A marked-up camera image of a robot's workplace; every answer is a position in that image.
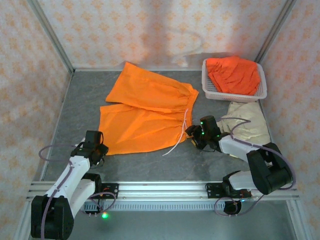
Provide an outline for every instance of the metal bracket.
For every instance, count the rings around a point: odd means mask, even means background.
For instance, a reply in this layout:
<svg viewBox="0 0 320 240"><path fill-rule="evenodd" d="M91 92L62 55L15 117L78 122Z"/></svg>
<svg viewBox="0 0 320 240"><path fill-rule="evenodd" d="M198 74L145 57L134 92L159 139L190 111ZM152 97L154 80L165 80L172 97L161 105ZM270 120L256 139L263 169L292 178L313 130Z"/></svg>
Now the metal bracket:
<svg viewBox="0 0 320 240"><path fill-rule="evenodd" d="M115 197L118 198L119 184L118 183L102 183L101 192L113 193L115 195ZM114 199L114 197L111 195L108 195L108 194L104 194L102 196L100 196L100 195L95 196L92 199Z"/></svg>
<svg viewBox="0 0 320 240"><path fill-rule="evenodd" d="M208 199L219 199L223 197L229 197L233 199L252 198L251 192L247 191L246 189L233 190L230 194L227 194L223 188L222 182L209 182L205 185L205 189Z"/></svg>

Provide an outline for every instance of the green led light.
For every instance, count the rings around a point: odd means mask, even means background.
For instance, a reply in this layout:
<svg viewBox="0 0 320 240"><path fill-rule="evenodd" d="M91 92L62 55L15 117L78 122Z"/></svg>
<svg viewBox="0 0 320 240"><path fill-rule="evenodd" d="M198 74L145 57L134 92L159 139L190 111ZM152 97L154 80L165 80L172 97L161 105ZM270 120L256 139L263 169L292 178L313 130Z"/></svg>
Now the green led light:
<svg viewBox="0 0 320 240"><path fill-rule="evenodd" d="M109 216L108 216L108 214L106 213L106 212L104 212L103 214L102 214L102 218L103 219L107 219Z"/></svg>

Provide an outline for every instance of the laundry basket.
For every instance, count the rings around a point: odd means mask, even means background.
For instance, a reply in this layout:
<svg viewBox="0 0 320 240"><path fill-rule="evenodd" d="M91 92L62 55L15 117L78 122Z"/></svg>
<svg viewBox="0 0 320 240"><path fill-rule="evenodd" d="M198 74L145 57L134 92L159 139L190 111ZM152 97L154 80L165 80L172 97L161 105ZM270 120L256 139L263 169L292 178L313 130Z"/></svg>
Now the laundry basket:
<svg viewBox="0 0 320 240"><path fill-rule="evenodd" d="M257 63L258 72L261 79L258 86L258 90L256 91L255 95L249 96L249 95L218 92L217 88L212 83L211 79L208 77L206 61L207 59L205 59L202 64L202 89L205 92L205 97L207 99L227 100L227 101L240 102L240 103L251 103L259 99L265 99L267 97L266 77L265 77L264 70L260 64Z"/></svg>

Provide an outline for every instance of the gray floor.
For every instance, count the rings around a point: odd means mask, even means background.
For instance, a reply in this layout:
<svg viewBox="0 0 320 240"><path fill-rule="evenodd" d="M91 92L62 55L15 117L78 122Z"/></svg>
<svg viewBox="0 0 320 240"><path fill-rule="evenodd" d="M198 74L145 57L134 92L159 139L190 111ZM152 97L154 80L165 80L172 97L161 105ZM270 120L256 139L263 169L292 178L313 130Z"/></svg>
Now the gray floor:
<svg viewBox="0 0 320 240"><path fill-rule="evenodd" d="M227 113L228 101L210 100L205 97L200 71L157 71L161 75L183 83L192 84L199 95L192 111L193 124L200 118L213 115L222 117ZM109 105L106 96L114 86L119 71L78 71L65 99L64 108L55 135L56 144L77 144L87 130L97 130L100 106ZM247 163L219 153L197 150L190 139L180 143L169 155L169 149L148 153L107 156L103 167L90 170L101 175L103 181L221 181L225 175L247 171ZM70 148L53 148L51 159L68 159ZM66 163L49 163L44 180L55 181Z"/></svg>
<svg viewBox="0 0 320 240"><path fill-rule="evenodd" d="M243 204L247 209L252 202ZM286 201L261 201L251 212L109 211L108 219L78 213L69 240L295 240Z"/></svg>

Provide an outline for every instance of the orange floral pattern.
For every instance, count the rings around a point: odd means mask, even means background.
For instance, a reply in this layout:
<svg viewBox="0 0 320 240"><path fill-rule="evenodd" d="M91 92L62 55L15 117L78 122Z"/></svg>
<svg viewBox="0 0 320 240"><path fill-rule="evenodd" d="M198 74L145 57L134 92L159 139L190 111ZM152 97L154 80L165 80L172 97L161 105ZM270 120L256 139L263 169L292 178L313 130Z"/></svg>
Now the orange floral pattern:
<svg viewBox="0 0 320 240"><path fill-rule="evenodd" d="M69 74L26 0L0 1L0 239L12 240Z"/></svg>
<svg viewBox="0 0 320 240"><path fill-rule="evenodd" d="M75 68L170 69L212 53L254 60L285 0L39 2Z"/></svg>
<svg viewBox="0 0 320 240"><path fill-rule="evenodd" d="M290 156L314 239L320 236L320 5L297 2L264 59L262 102L274 141Z"/></svg>

